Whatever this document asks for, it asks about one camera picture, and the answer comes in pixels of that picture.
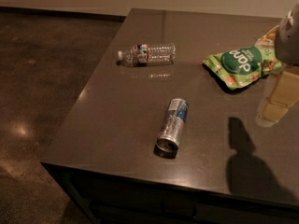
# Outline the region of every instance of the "brown floor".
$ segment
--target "brown floor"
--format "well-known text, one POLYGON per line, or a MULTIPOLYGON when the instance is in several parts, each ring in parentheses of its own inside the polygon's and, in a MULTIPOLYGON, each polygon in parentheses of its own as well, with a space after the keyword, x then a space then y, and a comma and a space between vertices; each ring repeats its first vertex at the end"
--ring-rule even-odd
POLYGON ((121 22, 0 12, 0 223, 90 223, 40 161, 121 22))

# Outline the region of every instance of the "snack bag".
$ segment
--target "snack bag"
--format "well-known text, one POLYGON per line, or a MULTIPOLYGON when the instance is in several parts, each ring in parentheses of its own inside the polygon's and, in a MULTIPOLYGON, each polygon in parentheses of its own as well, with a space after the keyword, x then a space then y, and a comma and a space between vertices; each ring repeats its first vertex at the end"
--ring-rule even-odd
POLYGON ((275 56, 275 37, 278 26, 262 36, 253 47, 209 55, 204 64, 231 90, 243 88, 253 81, 276 72, 281 63, 275 56))

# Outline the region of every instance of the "aluminum can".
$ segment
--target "aluminum can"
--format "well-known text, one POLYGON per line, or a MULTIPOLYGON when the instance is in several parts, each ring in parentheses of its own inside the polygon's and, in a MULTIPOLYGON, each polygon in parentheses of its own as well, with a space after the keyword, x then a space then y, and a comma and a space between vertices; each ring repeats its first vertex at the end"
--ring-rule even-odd
POLYGON ((180 98, 172 99, 157 138, 157 147, 165 152, 178 150, 180 137, 186 122, 188 103, 180 98))

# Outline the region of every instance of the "logo on bag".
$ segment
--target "logo on bag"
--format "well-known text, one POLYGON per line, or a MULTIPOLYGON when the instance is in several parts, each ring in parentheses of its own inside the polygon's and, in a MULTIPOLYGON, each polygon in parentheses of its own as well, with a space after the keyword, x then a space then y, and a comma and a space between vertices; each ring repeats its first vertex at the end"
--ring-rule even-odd
POLYGON ((224 69, 231 74, 248 75, 259 68, 261 61, 262 54, 255 47, 232 50, 221 56, 224 69))

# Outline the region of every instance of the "water bottle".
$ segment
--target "water bottle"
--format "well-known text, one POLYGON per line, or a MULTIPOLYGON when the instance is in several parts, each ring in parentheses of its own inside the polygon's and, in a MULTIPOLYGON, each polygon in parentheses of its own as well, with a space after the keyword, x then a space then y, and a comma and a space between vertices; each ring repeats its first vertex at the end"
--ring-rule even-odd
POLYGON ((175 56, 174 43, 133 45, 118 52, 118 60, 128 67, 173 64, 175 56))

